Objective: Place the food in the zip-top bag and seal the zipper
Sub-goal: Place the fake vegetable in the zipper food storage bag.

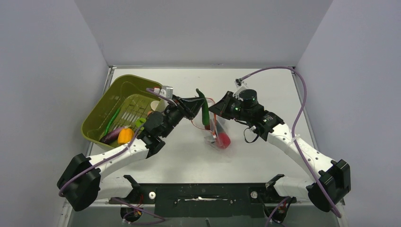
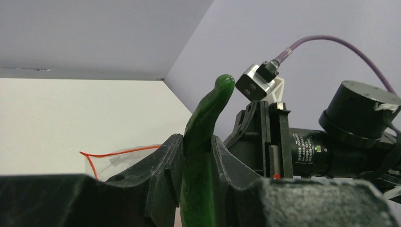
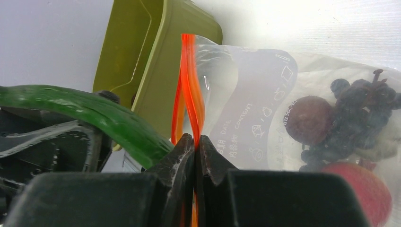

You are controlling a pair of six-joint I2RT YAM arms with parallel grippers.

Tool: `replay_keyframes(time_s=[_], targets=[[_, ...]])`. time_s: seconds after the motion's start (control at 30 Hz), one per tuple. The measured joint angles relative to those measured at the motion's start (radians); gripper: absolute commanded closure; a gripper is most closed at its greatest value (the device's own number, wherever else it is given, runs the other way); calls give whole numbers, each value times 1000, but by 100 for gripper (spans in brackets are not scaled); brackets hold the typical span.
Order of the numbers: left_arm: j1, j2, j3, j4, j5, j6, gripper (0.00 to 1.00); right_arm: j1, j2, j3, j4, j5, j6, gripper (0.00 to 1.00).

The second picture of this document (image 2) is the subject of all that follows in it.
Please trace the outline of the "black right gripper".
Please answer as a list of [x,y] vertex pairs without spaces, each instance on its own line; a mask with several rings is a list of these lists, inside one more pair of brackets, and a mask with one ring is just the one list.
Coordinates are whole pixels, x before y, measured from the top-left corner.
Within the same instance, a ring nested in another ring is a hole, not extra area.
[[332,152],[322,131],[290,128],[286,107],[252,101],[235,119],[224,144],[236,158],[264,177],[324,176]]

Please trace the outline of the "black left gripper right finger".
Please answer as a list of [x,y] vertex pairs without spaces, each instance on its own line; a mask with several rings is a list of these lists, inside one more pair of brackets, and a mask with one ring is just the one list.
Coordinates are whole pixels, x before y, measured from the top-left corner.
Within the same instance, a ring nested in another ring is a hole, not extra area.
[[346,179],[272,180],[211,139],[217,227],[397,227],[392,208],[369,182]]

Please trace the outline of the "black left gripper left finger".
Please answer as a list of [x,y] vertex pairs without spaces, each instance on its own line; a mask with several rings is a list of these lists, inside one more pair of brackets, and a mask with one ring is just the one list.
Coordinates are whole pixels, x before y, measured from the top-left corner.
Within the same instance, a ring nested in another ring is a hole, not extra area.
[[3,227],[172,227],[183,175],[183,136],[101,182],[88,175],[0,179]]

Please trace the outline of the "green chili pepper toy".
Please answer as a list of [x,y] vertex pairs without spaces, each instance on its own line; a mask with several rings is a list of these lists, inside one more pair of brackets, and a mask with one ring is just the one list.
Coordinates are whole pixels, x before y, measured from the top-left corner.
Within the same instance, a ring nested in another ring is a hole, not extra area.
[[211,139],[216,121],[235,87],[231,75],[216,78],[214,88],[200,100],[183,136],[183,180],[180,217],[184,227],[213,227]]

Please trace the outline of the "clear zip bag orange zipper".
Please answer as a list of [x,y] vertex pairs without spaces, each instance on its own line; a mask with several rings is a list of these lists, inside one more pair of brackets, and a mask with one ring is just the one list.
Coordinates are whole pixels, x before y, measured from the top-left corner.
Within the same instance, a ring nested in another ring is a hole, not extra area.
[[86,174],[104,182],[151,155],[159,147],[159,144],[155,144],[118,150],[107,154],[89,154],[83,151],[80,154],[85,160]]

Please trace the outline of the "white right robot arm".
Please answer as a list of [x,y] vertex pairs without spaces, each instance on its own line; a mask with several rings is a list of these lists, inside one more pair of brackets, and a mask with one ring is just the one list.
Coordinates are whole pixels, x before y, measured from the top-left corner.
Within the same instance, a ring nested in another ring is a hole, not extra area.
[[400,203],[401,132],[386,132],[400,110],[395,94],[345,80],[323,110],[320,130],[291,128],[282,102],[252,101],[224,144],[261,176],[367,180]]

